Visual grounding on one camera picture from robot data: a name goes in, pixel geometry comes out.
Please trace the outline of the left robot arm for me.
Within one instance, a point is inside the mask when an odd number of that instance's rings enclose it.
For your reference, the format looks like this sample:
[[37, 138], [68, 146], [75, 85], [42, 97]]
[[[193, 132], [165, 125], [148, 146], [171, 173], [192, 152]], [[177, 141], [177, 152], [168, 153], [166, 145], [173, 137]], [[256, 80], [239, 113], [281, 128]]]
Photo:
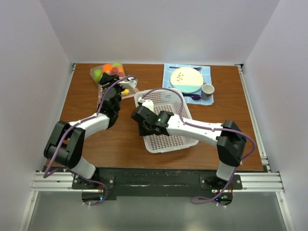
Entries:
[[83, 156], [84, 141], [89, 136], [111, 128], [118, 119], [121, 92], [125, 90], [126, 77], [117, 74], [103, 73], [99, 84], [103, 95], [97, 111], [84, 119], [75, 122], [58, 121], [44, 149], [44, 157], [49, 159], [43, 177], [47, 178], [57, 170], [51, 170], [53, 163], [58, 163], [83, 179], [89, 189], [96, 188], [100, 183], [98, 169]]

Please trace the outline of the clear zip top bag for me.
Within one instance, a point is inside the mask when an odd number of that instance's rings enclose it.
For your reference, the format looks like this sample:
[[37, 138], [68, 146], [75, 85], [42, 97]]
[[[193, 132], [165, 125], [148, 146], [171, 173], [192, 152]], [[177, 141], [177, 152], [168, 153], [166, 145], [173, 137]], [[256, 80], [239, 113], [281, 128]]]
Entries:
[[114, 62], [104, 64], [90, 70], [90, 76], [96, 84], [98, 84], [98, 100], [97, 106], [101, 103], [103, 92], [116, 80], [121, 80], [115, 87], [122, 87], [120, 93], [122, 99], [133, 97], [139, 89], [137, 88], [138, 80], [132, 78], [123, 79], [126, 75], [122, 63]]

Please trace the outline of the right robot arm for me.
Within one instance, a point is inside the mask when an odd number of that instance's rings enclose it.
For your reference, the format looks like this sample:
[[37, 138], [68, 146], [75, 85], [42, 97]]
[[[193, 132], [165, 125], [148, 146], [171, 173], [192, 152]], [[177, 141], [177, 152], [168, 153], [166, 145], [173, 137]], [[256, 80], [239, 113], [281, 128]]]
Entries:
[[231, 184], [231, 178], [235, 169], [240, 165], [247, 142], [244, 133], [233, 121], [226, 120], [223, 124], [209, 124], [181, 118], [167, 111], [155, 114], [141, 105], [132, 112], [131, 118], [138, 123], [141, 136], [181, 136], [215, 146], [219, 165], [214, 183], [220, 189], [226, 189]]

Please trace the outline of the white plastic basket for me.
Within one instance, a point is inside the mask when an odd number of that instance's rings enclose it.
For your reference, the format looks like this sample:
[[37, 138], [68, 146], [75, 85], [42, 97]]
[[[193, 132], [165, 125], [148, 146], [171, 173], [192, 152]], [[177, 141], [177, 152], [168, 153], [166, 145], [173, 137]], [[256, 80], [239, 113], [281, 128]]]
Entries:
[[137, 92], [134, 96], [136, 109], [131, 118], [138, 123], [150, 153], [166, 153], [195, 146], [198, 140], [182, 136], [174, 128], [183, 125], [183, 119], [192, 119], [182, 93], [175, 88], [158, 88]]

